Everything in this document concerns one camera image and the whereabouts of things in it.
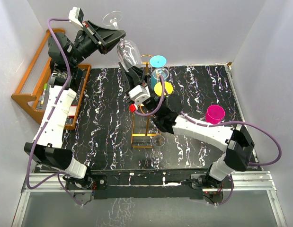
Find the clear flute glass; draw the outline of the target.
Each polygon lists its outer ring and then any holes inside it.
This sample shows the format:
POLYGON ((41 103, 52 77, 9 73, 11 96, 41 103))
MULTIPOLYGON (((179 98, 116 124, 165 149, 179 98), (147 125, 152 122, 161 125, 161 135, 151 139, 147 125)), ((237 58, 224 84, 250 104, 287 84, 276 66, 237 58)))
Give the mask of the clear flute glass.
POLYGON ((164 67, 154 69, 152 77, 159 80, 160 76, 162 76, 163 79, 167 79, 169 77, 169 71, 164 67))

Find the grey clear wine glass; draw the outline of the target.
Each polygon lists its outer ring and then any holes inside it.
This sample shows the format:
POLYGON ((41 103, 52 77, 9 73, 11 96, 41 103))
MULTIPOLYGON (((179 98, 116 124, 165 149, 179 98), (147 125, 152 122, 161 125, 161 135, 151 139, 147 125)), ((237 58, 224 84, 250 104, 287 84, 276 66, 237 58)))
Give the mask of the grey clear wine glass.
MULTIPOLYGON (((112 11, 106 14, 103 18, 103 24, 106 26, 113 26, 116 30, 119 30, 118 22, 122 19, 122 13, 120 11, 112 11)), ((117 54, 119 60, 126 71, 133 66, 141 66, 142 58, 137 45, 131 41, 121 38, 117 45, 117 54)))

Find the blue plastic wine glass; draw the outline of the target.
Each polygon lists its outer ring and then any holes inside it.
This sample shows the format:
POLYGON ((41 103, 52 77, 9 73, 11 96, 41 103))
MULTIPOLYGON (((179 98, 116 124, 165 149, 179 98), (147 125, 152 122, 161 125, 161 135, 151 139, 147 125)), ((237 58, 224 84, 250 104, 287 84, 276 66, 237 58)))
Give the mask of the blue plastic wine glass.
POLYGON ((151 75, 151 88, 154 89, 155 85, 160 82, 160 74, 163 75, 163 78, 167 78, 167 74, 164 72, 163 66, 166 64, 167 60, 162 55, 155 55, 150 59, 150 65, 154 68, 151 75))

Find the magenta plastic wine glass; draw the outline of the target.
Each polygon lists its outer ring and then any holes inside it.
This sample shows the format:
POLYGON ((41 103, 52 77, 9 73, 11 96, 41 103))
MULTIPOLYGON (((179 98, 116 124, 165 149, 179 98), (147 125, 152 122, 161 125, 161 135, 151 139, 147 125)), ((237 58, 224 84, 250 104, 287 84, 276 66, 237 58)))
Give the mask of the magenta plastic wine glass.
POLYGON ((211 105, 207 108, 205 120, 211 124, 219 124, 225 117, 225 110, 219 105, 211 105))

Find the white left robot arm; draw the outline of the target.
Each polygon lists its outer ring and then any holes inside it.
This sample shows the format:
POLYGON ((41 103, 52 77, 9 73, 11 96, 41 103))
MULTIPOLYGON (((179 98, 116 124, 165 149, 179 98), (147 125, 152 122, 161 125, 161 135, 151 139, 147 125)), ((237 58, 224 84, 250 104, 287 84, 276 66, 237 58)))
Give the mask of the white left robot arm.
POLYGON ((62 133, 83 76, 79 64, 96 51, 107 54, 126 32, 103 28, 89 20, 78 22, 78 25, 81 29, 74 42, 65 33, 48 28, 51 34, 48 38, 51 58, 49 97, 37 134, 32 142, 24 145, 29 156, 26 174, 29 189, 40 186, 39 183, 31 186, 29 182, 32 161, 57 170, 56 176, 63 175, 65 180, 77 183, 83 189, 92 185, 88 167, 76 160, 71 150, 62 148, 62 133))

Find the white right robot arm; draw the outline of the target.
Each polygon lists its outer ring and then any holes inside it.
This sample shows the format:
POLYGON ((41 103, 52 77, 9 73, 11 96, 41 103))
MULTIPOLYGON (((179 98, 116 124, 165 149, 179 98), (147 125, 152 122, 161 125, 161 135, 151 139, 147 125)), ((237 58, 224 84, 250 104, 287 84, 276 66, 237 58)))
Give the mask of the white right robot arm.
POLYGON ((254 142, 243 123, 231 123, 229 127, 214 126, 183 113, 180 97, 168 93, 158 97, 149 87, 150 75, 136 66, 126 68, 119 63, 124 80, 124 91, 130 111, 139 116, 153 116, 153 122, 161 132, 188 136, 211 144, 223 155, 208 168, 206 174, 192 180, 195 185, 219 187, 233 172, 247 170, 254 149, 254 142))

